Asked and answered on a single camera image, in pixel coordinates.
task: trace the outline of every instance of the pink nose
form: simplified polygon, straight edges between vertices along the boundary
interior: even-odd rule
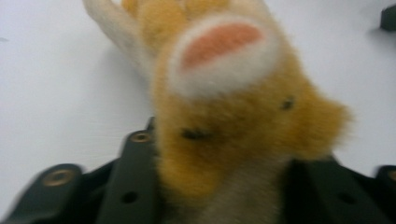
[[[181,69],[186,71],[200,64],[210,63],[260,39],[263,39],[263,34],[245,23],[214,27],[195,39],[184,51]]]

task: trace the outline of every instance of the metal screw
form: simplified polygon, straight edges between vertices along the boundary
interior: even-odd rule
[[[389,178],[396,182],[396,171],[389,171]]]
[[[145,143],[148,142],[149,139],[150,135],[148,133],[137,133],[134,134],[131,138],[131,140],[136,143]]]
[[[43,185],[46,187],[57,187],[70,182],[75,173],[72,170],[57,170],[48,175],[43,179]]]

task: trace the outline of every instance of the plush giraffe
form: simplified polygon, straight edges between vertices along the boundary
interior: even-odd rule
[[[319,160],[350,115],[307,79],[261,0],[84,0],[148,77],[170,223],[273,224],[293,159]]]

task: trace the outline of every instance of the orange fur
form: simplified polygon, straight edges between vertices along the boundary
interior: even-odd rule
[[[166,59],[161,55],[153,86],[157,114],[159,171],[175,198],[188,202],[212,195],[224,178],[244,161],[290,154],[300,159],[328,155],[348,120],[347,110],[321,97],[304,77],[292,49],[267,79],[217,100],[188,102],[166,89]],[[288,97],[291,111],[282,111]],[[185,128],[213,136],[191,141]]]
[[[198,211],[176,223],[276,223],[288,162],[328,156],[350,115],[304,75],[262,0],[122,0],[128,14],[110,0],[84,3],[153,73],[166,200]],[[194,76],[180,76],[180,67]]]

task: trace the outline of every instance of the white surface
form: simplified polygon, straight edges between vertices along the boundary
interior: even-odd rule
[[[396,164],[396,35],[377,29],[390,0],[268,0],[309,76],[356,115],[337,152],[365,175]],[[79,0],[0,1],[0,218],[35,174],[91,170],[152,115],[145,80]]]

